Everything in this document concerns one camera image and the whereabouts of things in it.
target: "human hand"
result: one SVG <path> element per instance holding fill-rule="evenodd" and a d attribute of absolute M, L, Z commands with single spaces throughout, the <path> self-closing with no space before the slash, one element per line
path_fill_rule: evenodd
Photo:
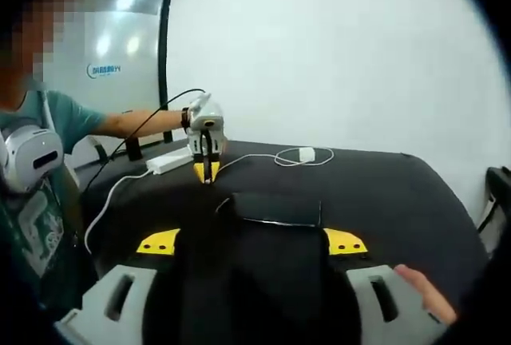
<path fill-rule="evenodd" d="M 425 309 L 447 325 L 456 321 L 453 307 L 424 274 L 402 264 L 394 268 L 394 271 L 421 294 Z"/>

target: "man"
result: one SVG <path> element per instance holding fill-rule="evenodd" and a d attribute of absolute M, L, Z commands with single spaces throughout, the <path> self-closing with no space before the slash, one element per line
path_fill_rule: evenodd
<path fill-rule="evenodd" d="M 33 66 L 52 42 L 54 23 L 69 8 L 66 3 L 73 0 L 10 1 L 7 12 L 14 27 L 2 24 L 0 129 L 25 117 L 47 126 L 42 97 L 35 91 L 41 85 L 31 79 Z M 89 134 L 127 137 L 152 113 L 103 114 L 62 93 L 48 91 L 47 98 L 65 153 Z M 180 112 L 160 111 L 135 136 L 177 129 L 180 121 Z M 28 196 L 13 196 L 5 189 L 0 193 L 0 240 L 9 246 L 20 275 L 55 319 L 79 305 L 94 281 L 90 262 L 83 261 L 74 231 L 63 216 L 62 205 L 70 197 L 64 178 L 61 168 Z"/>

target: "black tablecloth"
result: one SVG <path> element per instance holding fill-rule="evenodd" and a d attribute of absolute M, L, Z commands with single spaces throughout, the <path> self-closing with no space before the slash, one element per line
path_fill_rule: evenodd
<path fill-rule="evenodd" d="M 119 178 L 143 173 L 147 158 L 183 145 L 157 146 L 146 151 L 142 161 L 121 157 L 109 164 L 84 200 L 88 215 L 101 209 Z M 231 141 L 222 160 L 285 148 Z M 320 160 L 326 155 L 317 153 Z M 81 170 L 82 184 L 96 171 L 97 167 Z M 359 236 L 379 263 L 404 263 L 425 272 L 456 307 L 487 262 L 463 205 L 424 161 L 406 154 L 340 149 L 335 150 L 334 160 L 319 167 L 282 168 L 271 158 L 249 157 L 221 172 L 213 186 L 200 184 L 192 165 L 162 176 L 126 181 L 91 235 L 93 252 L 105 268 L 111 268 L 154 232 L 188 227 L 189 239 L 200 242 L 215 224 L 214 210 L 232 192 L 321 200 L 325 227 Z M 197 276 L 188 281 L 187 288 L 200 293 L 206 290 L 204 283 L 207 280 Z"/>

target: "white power strip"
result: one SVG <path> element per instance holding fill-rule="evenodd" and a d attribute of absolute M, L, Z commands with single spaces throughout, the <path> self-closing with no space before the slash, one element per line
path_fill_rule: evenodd
<path fill-rule="evenodd" d="M 164 173 L 172 171 L 181 165 L 185 165 L 192 160 L 192 153 L 188 146 L 186 146 L 176 151 L 166 153 L 165 155 L 155 157 L 154 159 L 147 160 L 145 164 L 147 165 L 147 169 L 153 172 L 153 174 L 163 175 Z"/>

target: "vr headset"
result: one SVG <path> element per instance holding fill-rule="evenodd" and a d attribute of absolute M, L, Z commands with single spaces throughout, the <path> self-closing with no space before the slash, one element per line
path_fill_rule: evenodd
<path fill-rule="evenodd" d="M 61 138 L 55 132 L 48 98 L 42 100 L 45 127 L 20 118 L 0 132 L 0 188 L 11 195 L 27 195 L 64 161 Z"/>

